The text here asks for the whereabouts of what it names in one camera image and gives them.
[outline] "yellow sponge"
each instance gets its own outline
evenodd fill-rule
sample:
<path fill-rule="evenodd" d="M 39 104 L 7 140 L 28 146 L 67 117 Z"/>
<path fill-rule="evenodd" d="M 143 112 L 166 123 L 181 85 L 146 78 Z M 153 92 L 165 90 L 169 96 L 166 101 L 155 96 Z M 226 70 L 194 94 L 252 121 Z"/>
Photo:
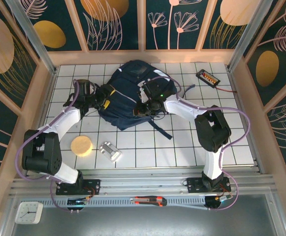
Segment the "yellow sponge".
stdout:
<path fill-rule="evenodd" d="M 87 136 L 78 136 L 72 141 L 70 149 L 77 156 L 87 156 L 93 149 L 93 143 Z"/>

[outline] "backpack strap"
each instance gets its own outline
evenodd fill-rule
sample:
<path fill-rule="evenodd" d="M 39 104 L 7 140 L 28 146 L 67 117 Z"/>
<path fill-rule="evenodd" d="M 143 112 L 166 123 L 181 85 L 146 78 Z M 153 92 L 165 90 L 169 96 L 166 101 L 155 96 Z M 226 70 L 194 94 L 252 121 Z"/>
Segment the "backpack strap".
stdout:
<path fill-rule="evenodd" d="M 172 136 L 168 134 L 166 131 L 164 131 L 162 128 L 160 128 L 158 125 L 155 124 L 152 120 L 148 121 L 148 123 L 155 128 L 155 130 L 159 131 L 163 136 L 165 136 L 167 139 L 171 140 Z"/>

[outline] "navy blue backpack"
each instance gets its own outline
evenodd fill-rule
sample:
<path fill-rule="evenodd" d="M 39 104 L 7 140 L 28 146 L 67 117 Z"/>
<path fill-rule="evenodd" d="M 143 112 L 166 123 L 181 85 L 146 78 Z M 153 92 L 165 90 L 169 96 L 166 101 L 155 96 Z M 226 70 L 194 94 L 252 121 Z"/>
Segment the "navy blue backpack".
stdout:
<path fill-rule="evenodd" d="M 139 97 L 140 87 L 146 83 L 148 79 L 157 76 L 168 75 L 141 60 L 131 60 L 122 65 L 113 73 L 107 83 L 114 87 L 116 92 L 109 97 L 109 106 L 106 109 L 99 109 L 99 115 L 120 130 L 148 122 L 168 139 L 171 139 L 171 135 L 153 122 L 154 116 L 141 117 L 133 114 L 136 102 L 141 100 Z M 177 92 L 172 80 L 168 81 L 167 79 L 159 78 L 157 79 L 157 83 L 162 91 L 171 90 L 175 93 Z"/>

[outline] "clock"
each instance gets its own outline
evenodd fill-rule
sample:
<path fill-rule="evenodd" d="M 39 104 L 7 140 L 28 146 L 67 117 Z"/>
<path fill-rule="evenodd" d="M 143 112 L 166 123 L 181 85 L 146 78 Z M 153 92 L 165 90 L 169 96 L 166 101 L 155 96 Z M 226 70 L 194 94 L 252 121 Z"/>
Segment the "clock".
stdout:
<path fill-rule="evenodd" d="M 22 225 L 37 224 L 40 221 L 43 204 L 39 202 L 22 202 L 19 204 L 15 223 Z"/>

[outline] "white tile floor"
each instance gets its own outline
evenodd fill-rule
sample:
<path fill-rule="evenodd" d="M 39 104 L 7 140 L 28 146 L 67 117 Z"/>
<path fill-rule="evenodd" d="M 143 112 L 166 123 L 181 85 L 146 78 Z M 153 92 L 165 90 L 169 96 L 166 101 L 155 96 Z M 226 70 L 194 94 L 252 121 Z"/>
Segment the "white tile floor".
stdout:
<path fill-rule="evenodd" d="M 183 91 L 195 84 L 195 88 L 187 92 L 187 100 L 209 107 L 217 105 L 237 108 L 233 93 L 213 89 L 195 76 L 197 71 L 205 69 L 221 80 L 220 88 L 231 89 L 222 63 L 153 63 L 152 65 L 176 79 Z M 59 113 L 63 103 L 73 92 L 73 79 L 89 79 L 101 85 L 110 79 L 119 66 L 120 64 L 61 66 L 46 122 L 50 122 Z M 240 116 L 233 111 L 225 111 L 225 118 L 232 131 L 230 140 L 234 141 L 244 133 Z M 199 144 L 194 123 L 187 122 L 177 115 L 166 115 L 155 123 L 171 134 L 173 139 L 166 139 L 148 123 L 120 131 L 100 118 L 96 110 L 90 109 L 89 114 L 62 138 L 63 159 L 69 166 L 84 170 L 204 165 L 204 149 Z M 87 157 L 77 157 L 70 150 L 71 141 L 79 135 L 88 136 L 94 145 L 94 150 Z M 123 152 L 123 156 L 116 163 L 111 163 L 97 151 L 104 141 L 110 141 Z M 225 151 L 223 164 L 254 165 L 247 139 Z"/>

